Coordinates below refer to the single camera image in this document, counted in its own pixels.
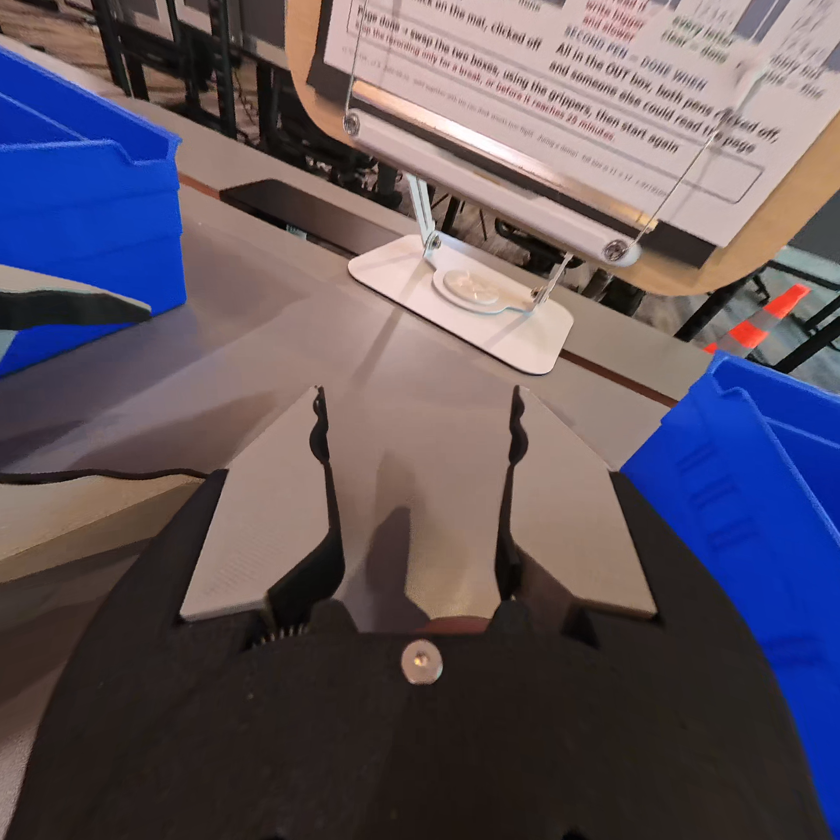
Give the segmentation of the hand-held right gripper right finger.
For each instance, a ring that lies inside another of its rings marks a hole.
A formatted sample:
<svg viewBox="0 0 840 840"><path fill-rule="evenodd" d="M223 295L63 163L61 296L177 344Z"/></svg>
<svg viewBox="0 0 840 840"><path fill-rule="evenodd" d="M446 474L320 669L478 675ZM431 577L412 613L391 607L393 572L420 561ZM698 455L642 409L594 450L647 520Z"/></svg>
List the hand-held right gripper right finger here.
<svg viewBox="0 0 840 840"><path fill-rule="evenodd" d="M604 459L529 389L511 396L496 579L534 617L581 608L656 615L655 599Z"/></svg>

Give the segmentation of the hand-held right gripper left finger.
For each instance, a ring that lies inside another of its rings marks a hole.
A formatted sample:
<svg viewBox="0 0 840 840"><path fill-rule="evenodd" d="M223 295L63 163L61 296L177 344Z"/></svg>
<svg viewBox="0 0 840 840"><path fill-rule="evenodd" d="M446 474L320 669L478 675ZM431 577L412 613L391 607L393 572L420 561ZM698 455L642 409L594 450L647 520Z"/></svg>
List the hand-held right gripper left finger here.
<svg viewBox="0 0 840 840"><path fill-rule="evenodd" d="M182 603L189 622L262 613L307 623L344 576L324 389L307 389L229 463Z"/></svg>

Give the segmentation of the blue plastic bin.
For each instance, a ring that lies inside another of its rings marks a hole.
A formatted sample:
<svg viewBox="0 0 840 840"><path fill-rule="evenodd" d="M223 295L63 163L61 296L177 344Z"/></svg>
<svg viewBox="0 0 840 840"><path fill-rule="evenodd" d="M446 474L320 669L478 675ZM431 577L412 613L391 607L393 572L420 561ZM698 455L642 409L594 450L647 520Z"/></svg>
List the blue plastic bin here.
<svg viewBox="0 0 840 840"><path fill-rule="evenodd" d="M838 395L719 353L622 472L749 625L838 838Z"/></svg>
<svg viewBox="0 0 840 840"><path fill-rule="evenodd" d="M2 49L2 266L186 304L181 138ZM133 324L15 330L2 375Z"/></svg>

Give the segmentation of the orange traffic cone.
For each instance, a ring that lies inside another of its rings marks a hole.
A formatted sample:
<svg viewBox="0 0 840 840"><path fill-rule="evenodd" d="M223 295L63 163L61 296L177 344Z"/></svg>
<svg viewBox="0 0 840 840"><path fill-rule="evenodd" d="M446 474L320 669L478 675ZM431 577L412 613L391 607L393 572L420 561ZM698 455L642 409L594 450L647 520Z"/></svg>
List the orange traffic cone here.
<svg viewBox="0 0 840 840"><path fill-rule="evenodd" d="M801 283L771 299L762 309L740 322L704 351L709 354L727 353L745 359L765 341L772 331L802 302L811 289Z"/></svg>

